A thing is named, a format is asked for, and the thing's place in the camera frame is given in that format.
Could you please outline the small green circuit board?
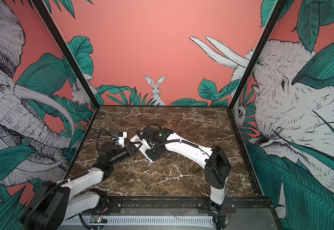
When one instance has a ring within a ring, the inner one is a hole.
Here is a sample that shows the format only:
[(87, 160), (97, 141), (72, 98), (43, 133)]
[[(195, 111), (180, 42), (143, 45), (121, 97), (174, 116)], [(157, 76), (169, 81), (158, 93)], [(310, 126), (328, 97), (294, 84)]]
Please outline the small green circuit board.
[(90, 216), (89, 219), (90, 225), (102, 225), (108, 223), (107, 216)]

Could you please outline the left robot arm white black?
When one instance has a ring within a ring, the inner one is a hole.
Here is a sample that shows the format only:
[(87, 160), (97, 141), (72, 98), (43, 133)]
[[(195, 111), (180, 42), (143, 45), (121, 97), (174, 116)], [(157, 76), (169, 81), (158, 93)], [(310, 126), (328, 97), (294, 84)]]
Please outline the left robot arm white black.
[(98, 150), (96, 162), (86, 171), (68, 179), (43, 183), (22, 214), (25, 230), (56, 230), (65, 220), (91, 210), (103, 214), (110, 210), (106, 192), (92, 188), (110, 177), (114, 163), (141, 148), (141, 142), (108, 142)]

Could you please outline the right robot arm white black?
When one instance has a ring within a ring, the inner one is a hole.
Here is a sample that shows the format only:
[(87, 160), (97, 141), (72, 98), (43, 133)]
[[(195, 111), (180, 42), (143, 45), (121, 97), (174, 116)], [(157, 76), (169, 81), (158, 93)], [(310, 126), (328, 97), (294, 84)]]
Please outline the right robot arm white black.
[(151, 126), (141, 131), (141, 152), (154, 162), (165, 150), (186, 157), (204, 169), (205, 180), (210, 185), (212, 206), (222, 206), (226, 198), (226, 183), (232, 168), (230, 161), (221, 147), (208, 148), (193, 143), (168, 128), (159, 130)]

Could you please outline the left black frame post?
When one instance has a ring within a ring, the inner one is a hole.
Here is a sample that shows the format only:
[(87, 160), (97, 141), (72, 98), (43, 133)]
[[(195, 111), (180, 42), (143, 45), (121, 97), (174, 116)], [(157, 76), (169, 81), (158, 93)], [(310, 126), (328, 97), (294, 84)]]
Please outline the left black frame post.
[(53, 39), (56, 41), (57, 45), (59, 46), (62, 54), (64, 55), (66, 61), (68, 62), (71, 70), (75, 73), (77, 79), (80, 81), (81, 85), (83, 86), (85, 92), (87, 93), (88, 97), (90, 98), (91, 102), (95, 106), (96, 110), (99, 109), (101, 106), (98, 103), (94, 93), (91, 91), (88, 82), (85, 80), (84, 75), (74, 57), (72, 52), (69, 49), (69, 46), (65, 42), (62, 34), (59, 31), (58, 26), (54, 22), (49, 10), (47, 9), (46, 5), (43, 1), (34, 0), (32, 1), (34, 7), (36, 8), (37, 12), (39, 13), (41, 19), (45, 23), (47, 29), (51, 33)]

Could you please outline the white remote control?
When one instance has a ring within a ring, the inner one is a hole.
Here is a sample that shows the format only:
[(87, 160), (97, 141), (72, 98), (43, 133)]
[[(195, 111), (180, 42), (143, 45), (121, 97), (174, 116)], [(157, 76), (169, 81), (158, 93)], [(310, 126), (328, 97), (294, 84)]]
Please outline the white remote control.
[(131, 142), (141, 142), (142, 143), (142, 147), (139, 149), (139, 151), (146, 157), (146, 159), (148, 161), (150, 161), (151, 163), (153, 163), (154, 161), (146, 154), (146, 151), (150, 149), (150, 147), (148, 146), (147, 142), (144, 140), (140, 140), (140, 138), (135, 135), (130, 139)]

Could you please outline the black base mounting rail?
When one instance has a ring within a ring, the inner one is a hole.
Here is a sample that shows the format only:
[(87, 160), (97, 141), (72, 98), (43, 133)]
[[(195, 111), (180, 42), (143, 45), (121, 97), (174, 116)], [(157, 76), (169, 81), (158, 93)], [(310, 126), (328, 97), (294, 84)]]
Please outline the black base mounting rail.
[(86, 210), (91, 214), (121, 213), (123, 209), (196, 209), (203, 214), (235, 214), (239, 209), (268, 209), (275, 213), (272, 201), (268, 197), (232, 197), (226, 196), (218, 205), (208, 196), (108, 196), (108, 205)]

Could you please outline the black frame post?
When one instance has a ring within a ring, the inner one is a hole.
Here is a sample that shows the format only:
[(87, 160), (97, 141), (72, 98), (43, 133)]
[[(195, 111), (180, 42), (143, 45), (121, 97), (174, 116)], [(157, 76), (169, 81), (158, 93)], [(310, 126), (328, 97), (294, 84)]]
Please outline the black frame post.
[(260, 55), (262, 54), (262, 51), (266, 45), (266, 42), (268, 41), (285, 5), (286, 5), (287, 1), (286, 0), (280, 0), (280, 1), (276, 1), (276, 4), (274, 5), (274, 8), (270, 14), (270, 17), (265, 25), (265, 28), (263, 30), (263, 33), (258, 41), (258, 44), (253, 52), (253, 55), (249, 61), (248, 66), (245, 69), (244, 75), (240, 80), (240, 83), (238, 85), (238, 88), (234, 94), (234, 97), (228, 107), (229, 111), (232, 111), (234, 109), (234, 106), (241, 94), (241, 92), (244, 89), (244, 86), (247, 82), (247, 80), (249, 79), (249, 77), (252, 74), (252, 71), (254, 70), (254, 67), (257, 63), (257, 61), (259, 60)]
[(83, 86), (85, 92), (87, 93), (88, 97), (90, 98), (91, 102), (95, 106), (96, 110), (99, 109), (101, 106), (98, 103), (94, 93), (91, 91), (88, 82), (85, 80), (84, 75), (74, 57), (72, 52), (69, 49), (69, 46), (65, 42), (62, 34), (59, 31), (58, 26), (54, 22), (49, 10), (47, 9), (46, 5), (43, 1), (34, 0), (32, 1), (34, 7), (36, 8), (37, 12), (39, 13), (41, 19), (45, 23), (47, 29), (51, 33), (53, 39), (56, 41), (57, 45), (59, 46), (62, 54), (64, 55), (66, 61), (68, 62), (71, 70), (75, 73), (77, 79), (80, 81), (81, 85)]

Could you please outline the right black frame post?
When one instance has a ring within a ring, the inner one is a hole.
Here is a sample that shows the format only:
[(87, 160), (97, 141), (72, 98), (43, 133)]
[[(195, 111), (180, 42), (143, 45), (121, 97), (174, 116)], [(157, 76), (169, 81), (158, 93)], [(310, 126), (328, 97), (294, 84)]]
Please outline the right black frame post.
[(266, 45), (266, 42), (268, 41), (285, 5), (286, 5), (287, 1), (286, 0), (280, 0), (280, 1), (276, 1), (276, 4), (274, 5), (274, 8), (270, 14), (270, 17), (265, 25), (265, 28), (263, 30), (263, 33), (258, 41), (258, 44), (253, 52), (253, 55), (249, 61), (248, 66), (245, 69), (244, 75), (240, 80), (240, 83), (238, 85), (238, 88), (234, 94), (234, 97), (228, 107), (229, 111), (232, 111), (234, 109), (234, 106), (241, 94), (241, 92), (244, 89), (244, 86), (247, 82), (247, 80), (249, 79), (249, 77), (252, 74), (252, 71), (254, 70), (254, 67), (257, 63), (257, 61), (259, 60), (260, 55), (262, 54), (262, 51)]

